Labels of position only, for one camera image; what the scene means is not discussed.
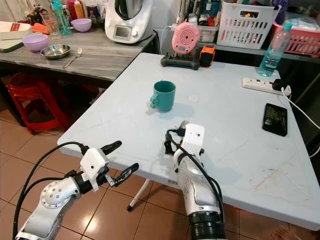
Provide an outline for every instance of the fork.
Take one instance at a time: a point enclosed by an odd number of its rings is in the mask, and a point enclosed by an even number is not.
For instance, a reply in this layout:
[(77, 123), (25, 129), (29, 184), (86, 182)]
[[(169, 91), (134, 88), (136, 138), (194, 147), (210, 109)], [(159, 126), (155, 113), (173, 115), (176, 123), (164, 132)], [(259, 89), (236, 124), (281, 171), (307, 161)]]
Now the fork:
[(66, 65), (64, 65), (64, 66), (62, 66), (62, 67), (63, 67), (64, 69), (67, 68), (76, 58), (78, 58), (78, 57), (81, 56), (81, 53), (82, 53), (82, 48), (79, 47), (76, 55), (74, 56), (74, 58), (72, 58), (72, 59), (70, 60), (70, 62), (68, 62)]

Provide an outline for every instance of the orange device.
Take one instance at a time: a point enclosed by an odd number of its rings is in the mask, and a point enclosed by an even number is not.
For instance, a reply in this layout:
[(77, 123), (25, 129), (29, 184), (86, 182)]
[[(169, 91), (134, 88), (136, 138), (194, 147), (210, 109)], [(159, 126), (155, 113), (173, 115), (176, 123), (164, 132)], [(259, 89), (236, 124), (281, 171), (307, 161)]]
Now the orange device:
[(203, 68), (209, 68), (214, 61), (216, 48), (214, 46), (205, 45), (200, 52), (200, 66)]

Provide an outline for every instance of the bottle cap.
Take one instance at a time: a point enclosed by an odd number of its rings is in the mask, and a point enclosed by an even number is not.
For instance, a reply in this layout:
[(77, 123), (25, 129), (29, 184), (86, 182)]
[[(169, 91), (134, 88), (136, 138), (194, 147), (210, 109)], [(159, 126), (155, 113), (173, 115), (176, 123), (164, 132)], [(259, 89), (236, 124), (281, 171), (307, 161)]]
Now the bottle cap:
[(292, 24), (291, 23), (285, 23), (283, 28), (284, 28), (284, 30), (290, 30), (292, 28)]

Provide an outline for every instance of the pink device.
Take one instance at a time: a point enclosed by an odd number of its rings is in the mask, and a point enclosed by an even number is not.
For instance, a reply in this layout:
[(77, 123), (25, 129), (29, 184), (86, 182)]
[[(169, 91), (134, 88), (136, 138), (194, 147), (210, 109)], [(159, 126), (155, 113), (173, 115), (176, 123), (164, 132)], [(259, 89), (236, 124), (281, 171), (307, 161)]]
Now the pink device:
[(174, 31), (172, 48), (178, 54), (188, 54), (197, 45), (199, 37), (198, 26), (191, 22), (183, 22)]

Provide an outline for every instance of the white plastic basket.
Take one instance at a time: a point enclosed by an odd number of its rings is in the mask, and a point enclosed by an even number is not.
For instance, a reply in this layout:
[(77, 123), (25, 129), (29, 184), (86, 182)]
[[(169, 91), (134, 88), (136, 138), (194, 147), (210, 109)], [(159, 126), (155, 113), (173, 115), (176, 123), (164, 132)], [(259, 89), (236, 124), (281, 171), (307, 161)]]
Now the white plastic basket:
[(219, 27), (217, 26), (198, 26), (200, 31), (199, 42), (213, 43)]
[(279, 11), (280, 7), (223, 2), (217, 44), (260, 49)]

